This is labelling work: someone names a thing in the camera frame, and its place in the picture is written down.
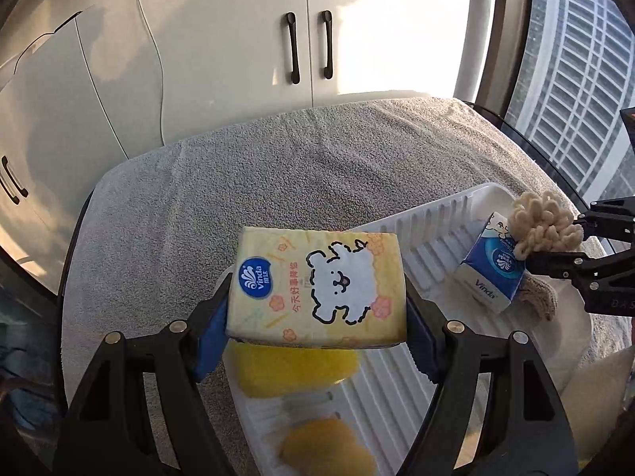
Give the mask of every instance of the silver bolt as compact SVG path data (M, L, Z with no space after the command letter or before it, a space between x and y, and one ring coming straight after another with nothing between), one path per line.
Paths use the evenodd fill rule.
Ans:
M455 333L462 333L465 330L466 330L466 326L464 326L462 322L459 322L459 321L448 322L448 331L452 331Z
M111 345L117 343L119 340L121 340L121 333L119 331L109 332L104 340L106 340L106 343L109 343Z
M529 342L529 337L523 331L516 331L512 338L522 344Z
M185 329L187 329L186 321L174 321L169 325L169 330L171 332L183 332Z

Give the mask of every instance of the gray towel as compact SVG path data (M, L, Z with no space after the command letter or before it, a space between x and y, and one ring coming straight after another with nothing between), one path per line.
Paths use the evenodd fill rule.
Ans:
M438 98L263 118L113 168L94 191L67 283L62 360L69 400L107 332L157 332L210 297L233 263L243 225L343 230L488 181L516 195L558 191L489 122L457 100ZM595 239L585 250L603 252ZM630 345L627 320L593 320L587 359ZM156 389L148 385L158 449L174 464ZM200 390L238 473L257 474L222 368Z

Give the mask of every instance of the knitted plush toy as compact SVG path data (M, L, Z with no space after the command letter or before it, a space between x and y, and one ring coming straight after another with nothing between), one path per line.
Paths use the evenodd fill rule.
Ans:
M532 252L572 251L584 236L582 226L573 224L573 213L564 209L561 198L553 192L542 197L525 192L514 201L507 228L518 242L516 259L527 259Z

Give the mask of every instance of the door handle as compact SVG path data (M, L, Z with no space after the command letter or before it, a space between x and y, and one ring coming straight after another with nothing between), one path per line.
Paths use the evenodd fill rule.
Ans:
M298 40L295 33L295 14L287 12L287 23L289 24L289 34L291 36L291 62L293 71L291 72L291 82L300 84L300 66L298 65Z
M333 15L330 10L322 11L322 19L326 25L326 68L324 68L324 78L333 77Z
M20 192L20 195L22 195L22 197L28 197L29 196L29 192L27 191L26 188L20 188L21 184L16 180L16 178L13 177L11 171L9 170L9 160L6 158L6 155L2 156L2 166L4 166L5 171L7 172L9 178L11 179L11 182L13 183L13 185L17 188L17 190Z
M2 185L2 189L4 190L4 192L9 195L9 198L11 199L11 201L15 204L18 205L20 203L20 199L17 197L17 195L12 195L9 193L9 190L7 189L7 187L4 185L4 180L2 179L2 175L0 175L0 184Z

